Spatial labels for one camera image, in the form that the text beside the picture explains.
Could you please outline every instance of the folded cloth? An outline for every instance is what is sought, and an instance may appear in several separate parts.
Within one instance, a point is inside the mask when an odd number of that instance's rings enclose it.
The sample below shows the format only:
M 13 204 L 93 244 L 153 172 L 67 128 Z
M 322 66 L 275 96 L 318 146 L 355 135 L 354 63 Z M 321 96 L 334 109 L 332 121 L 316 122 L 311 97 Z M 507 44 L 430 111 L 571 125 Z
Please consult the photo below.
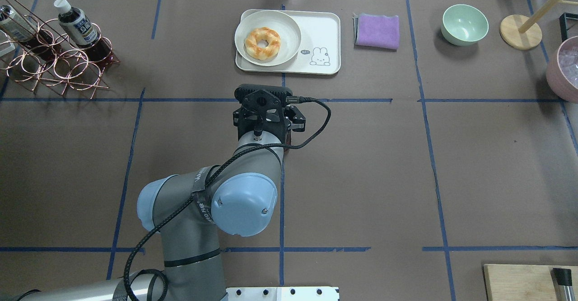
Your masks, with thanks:
M 356 19 L 355 44 L 360 46 L 399 48 L 399 16 L 360 14 Z

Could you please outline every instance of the table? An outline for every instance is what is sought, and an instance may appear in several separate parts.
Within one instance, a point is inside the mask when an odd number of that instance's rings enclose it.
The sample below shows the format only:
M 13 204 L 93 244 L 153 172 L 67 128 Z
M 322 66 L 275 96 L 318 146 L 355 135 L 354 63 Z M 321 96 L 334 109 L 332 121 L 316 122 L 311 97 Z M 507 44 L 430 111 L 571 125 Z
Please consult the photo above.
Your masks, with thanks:
M 22 0 L 54 17 L 54 0 Z M 225 161 L 242 83 L 326 99 L 326 130 L 284 162 L 269 227 L 221 235 L 228 286 L 332 285 L 343 300 L 484 301 L 485 263 L 578 263 L 578 108 L 545 81 L 560 44 L 557 6 L 543 44 L 509 47 L 510 14 L 545 0 L 68 0 L 111 39 L 119 66 L 95 101 L 0 93 L 0 291 L 119 277 L 146 233 L 145 184 Z M 456 47 L 440 33 L 455 3 L 489 33 Z M 341 19 L 333 76 L 246 73 L 233 33 L 247 9 L 328 11 Z M 400 48 L 353 45 L 353 13 L 399 15 Z M 302 105 L 305 140 L 324 120 Z M 133 268 L 163 268 L 160 238 Z

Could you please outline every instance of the pink bowl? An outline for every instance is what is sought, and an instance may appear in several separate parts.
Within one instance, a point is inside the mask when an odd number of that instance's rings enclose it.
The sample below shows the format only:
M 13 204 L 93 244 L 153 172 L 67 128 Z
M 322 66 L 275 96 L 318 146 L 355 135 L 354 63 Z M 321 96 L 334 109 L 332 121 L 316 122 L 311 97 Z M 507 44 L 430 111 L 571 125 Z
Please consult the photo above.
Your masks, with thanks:
M 554 91 L 558 97 L 572 103 L 578 103 L 578 89 L 564 76 L 559 62 L 560 52 L 571 49 L 572 47 L 578 47 L 578 37 L 569 38 L 560 44 L 555 56 L 548 62 L 545 78 L 552 91 Z

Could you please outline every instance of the bagel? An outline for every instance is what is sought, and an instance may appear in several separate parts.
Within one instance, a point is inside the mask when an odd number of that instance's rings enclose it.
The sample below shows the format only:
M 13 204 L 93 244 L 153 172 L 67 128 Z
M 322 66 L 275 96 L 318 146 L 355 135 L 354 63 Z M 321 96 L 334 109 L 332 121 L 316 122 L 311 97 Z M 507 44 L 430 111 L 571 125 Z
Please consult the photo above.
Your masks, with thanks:
M 257 45 L 261 40 L 267 41 L 268 45 L 265 48 Z M 281 48 L 281 37 L 275 30 L 267 27 L 254 29 L 245 39 L 247 53 L 258 60 L 266 60 L 276 56 L 279 48 Z

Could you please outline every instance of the bowl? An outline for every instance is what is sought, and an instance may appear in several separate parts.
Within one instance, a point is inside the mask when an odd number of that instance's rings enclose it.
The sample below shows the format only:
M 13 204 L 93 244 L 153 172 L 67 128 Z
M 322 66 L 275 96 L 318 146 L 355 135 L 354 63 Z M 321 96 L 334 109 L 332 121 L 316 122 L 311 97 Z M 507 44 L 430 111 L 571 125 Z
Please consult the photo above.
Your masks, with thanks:
M 456 46 L 469 46 L 488 34 L 488 20 L 479 9 L 457 4 L 443 13 L 442 34 Z
M 281 38 L 279 52 L 273 58 L 258 60 L 249 56 L 245 49 L 245 39 L 253 29 L 268 27 L 275 30 Z M 239 54 L 259 66 L 277 66 L 291 60 L 301 45 L 301 29 L 289 15 L 276 10 L 263 10 L 252 13 L 237 26 L 235 31 L 235 46 Z
M 545 78 L 552 91 L 554 91 L 558 97 L 572 103 L 578 103 L 578 88 L 572 85 L 570 79 L 562 72 L 562 64 L 566 64 L 563 58 L 561 58 L 562 52 L 572 50 L 574 47 L 576 47 L 576 51 L 578 52 L 578 37 L 569 38 L 560 44 L 560 47 L 558 47 L 556 53 L 551 56 L 548 62 Z

